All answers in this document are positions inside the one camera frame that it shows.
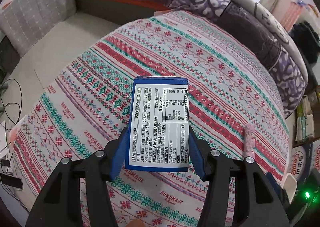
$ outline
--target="person's finger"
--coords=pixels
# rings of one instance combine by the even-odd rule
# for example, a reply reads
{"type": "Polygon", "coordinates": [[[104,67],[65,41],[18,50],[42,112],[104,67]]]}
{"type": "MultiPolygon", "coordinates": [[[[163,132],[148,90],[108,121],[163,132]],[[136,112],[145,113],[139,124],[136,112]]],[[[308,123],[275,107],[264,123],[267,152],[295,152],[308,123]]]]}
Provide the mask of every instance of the person's finger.
{"type": "Polygon", "coordinates": [[[126,227],[144,227],[144,223],[139,219],[134,219],[129,222],[126,227]]]}

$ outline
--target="silver screw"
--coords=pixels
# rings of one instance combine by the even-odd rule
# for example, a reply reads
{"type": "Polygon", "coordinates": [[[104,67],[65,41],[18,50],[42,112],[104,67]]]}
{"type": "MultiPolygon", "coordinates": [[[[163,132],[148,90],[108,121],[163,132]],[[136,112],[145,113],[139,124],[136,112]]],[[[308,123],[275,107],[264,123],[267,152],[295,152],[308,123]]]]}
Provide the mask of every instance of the silver screw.
{"type": "Polygon", "coordinates": [[[212,156],[219,156],[220,155],[220,152],[218,150],[211,150],[210,153],[212,156]]]}
{"type": "Polygon", "coordinates": [[[99,150],[99,151],[96,152],[96,156],[97,157],[102,157],[102,156],[104,156],[104,152],[102,150],[99,150]]]}
{"type": "Polygon", "coordinates": [[[245,158],[245,160],[246,160],[249,164],[253,164],[253,163],[254,163],[254,159],[253,159],[252,157],[250,157],[250,156],[247,156],[247,157],[245,158]]]}
{"type": "Polygon", "coordinates": [[[65,158],[62,158],[61,163],[67,164],[67,163],[69,163],[69,161],[70,161],[70,159],[65,157],[65,158]]]}

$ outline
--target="white plastic object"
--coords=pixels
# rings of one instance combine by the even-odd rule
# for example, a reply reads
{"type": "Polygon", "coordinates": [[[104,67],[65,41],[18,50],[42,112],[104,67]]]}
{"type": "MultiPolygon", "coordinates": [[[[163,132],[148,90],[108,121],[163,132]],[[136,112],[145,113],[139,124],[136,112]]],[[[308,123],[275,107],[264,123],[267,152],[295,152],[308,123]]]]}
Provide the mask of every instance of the white plastic object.
{"type": "Polygon", "coordinates": [[[291,203],[297,190],[298,182],[291,173],[287,173],[281,181],[281,188],[286,190],[289,202],[291,203]]]}

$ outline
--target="gray fabric cover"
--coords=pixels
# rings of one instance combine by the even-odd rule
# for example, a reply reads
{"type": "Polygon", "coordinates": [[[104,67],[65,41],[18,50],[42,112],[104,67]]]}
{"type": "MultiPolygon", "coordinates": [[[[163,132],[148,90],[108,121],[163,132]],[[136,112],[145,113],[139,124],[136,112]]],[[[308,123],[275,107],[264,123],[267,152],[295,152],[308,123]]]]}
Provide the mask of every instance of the gray fabric cover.
{"type": "Polygon", "coordinates": [[[20,56],[76,12],[75,0],[13,0],[0,12],[0,29],[20,56]]]}

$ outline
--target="blue gripper pad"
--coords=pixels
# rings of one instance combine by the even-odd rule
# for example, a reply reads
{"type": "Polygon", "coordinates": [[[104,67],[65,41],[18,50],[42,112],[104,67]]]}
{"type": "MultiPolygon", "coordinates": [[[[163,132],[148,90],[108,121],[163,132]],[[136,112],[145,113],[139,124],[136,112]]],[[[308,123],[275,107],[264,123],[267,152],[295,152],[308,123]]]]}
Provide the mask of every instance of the blue gripper pad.
{"type": "Polygon", "coordinates": [[[126,129],[126,132],[122,134],[122,139],[119,139],[120,143],[118,146],[118,149],[115,151],[112,161],[111,161],[111,168],[110,168],[110,178],[113,181],[119,174],[120,170],[122,168],[124,159],[125,159],[125,151],[128,141],[128,129],[126,129]]]}
{"type": "Polygon", "coordinates": [[[198,148],[196,140],[194,139],[193,135],[189,134],[189,155],[193,167],[195,169],[196,175],[200,177],[202,180],[205,172],[204,172],[204,161],[201,155],[201,152],[198,148]]]}

